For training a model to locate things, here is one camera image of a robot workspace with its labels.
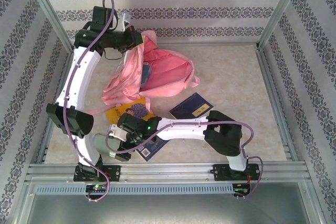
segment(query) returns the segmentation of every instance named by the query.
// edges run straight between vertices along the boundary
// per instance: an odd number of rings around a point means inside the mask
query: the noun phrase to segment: floral wallpaper
[[[159,42],[257,42],[279,0],[114,0]],[[101,0],[50,0],[70,39]]]
[[[291,0],[264,48],[327,223],[336,223],[335,0]]]
[[[11,222],[67,52],[37,0],[0,0],[0,223]]]

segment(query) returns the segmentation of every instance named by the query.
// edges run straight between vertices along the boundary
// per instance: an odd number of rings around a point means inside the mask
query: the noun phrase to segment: enclosure
[[[1,0],[2,223],[336,223],[335,0],[114,0],[138,31],[194,62],[201,84],[151,99],[153,113],[197,92],[213,110],[249,124],[249,156],[263,160],[251,197],[210,171],[227,158],[206,142],[170,140],[150,160],[134,152],[97,203],[73,181],[78,155],[46,113],[61,93],[75,34],[102,0]],[[106,50],[85,95],[101,91],[122,55]],[[104,113],[92,133],[106,134]],[[243,129],[243,142],[249,132]],[[250,163],[261,163],[252,159]]]

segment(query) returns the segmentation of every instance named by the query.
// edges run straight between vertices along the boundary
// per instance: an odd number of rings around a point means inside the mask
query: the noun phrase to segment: beige floor
[[[265,161],[285,161],[278,128],[267,96],[258,61],[253,46],[216,46],[216,47],[166,47],[188,56],[194,61],[196,75],[201,84],[188,88],[179,95],[170,98],[151,100],[151,108],[158,116],[169,117],[168,111],[198,92],[213,106],[236,121],[245,122],[255,130],[255,138],[246,147],[249,156],[259,155]],[[120,54],[107,51],[109,58]],[[103,106],[101,91],[115,72],[119,61],[104,58],[94,70],[86,95],[85,110]],[[92,133],[106,133],[108,121],[105,114],[94,117]],[[249,137],[243,128],[243,141]],[[116,162],[109,156],[103,156],[104,162]],[[186,162],[224,162],[226,157],[214,151],[205,141],[171,140],[149,162],[186,163]],[[71,148],[67,136],[54,127],[45,163],[77,163],[78,157]],[[132,155],[131,163],[144,163],[138,154]]]

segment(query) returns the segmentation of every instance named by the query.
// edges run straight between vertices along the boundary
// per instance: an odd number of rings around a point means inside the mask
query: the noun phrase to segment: pink backpack
[[[179,52],[158,49],[156,34],[152,30],[142,32],[142,36],[144,43],[126,52],[123,67],[104,88],[102,100],[107,105],[104,110],[141,97],[146,98],[149,109],[149,98],[172,97],[188,86],[199,84],[191,60]],[[145,86],[140,89],[144,62],[151,66],[152,71]]]

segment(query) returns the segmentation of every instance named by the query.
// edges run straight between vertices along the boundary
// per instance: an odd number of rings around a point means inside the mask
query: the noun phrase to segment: book cover
[[[208,101],[198,93],[194,93],[169,112],[176,119],[192,119],[202,116],[212,108]]]
[[[146,109],[145,98],[136,100],[135,102],[124,104],[120,107],[115,107],[106,111],[106,116],[110,124],[117,124],[119,118],[123,113],[129,113],[136,118],[148,120],[154,117],[154,114]],[[157,139],[155,142],[149,141],[143,147],[139,148],[137,152],[146,160],[150,160],[168,141]]]

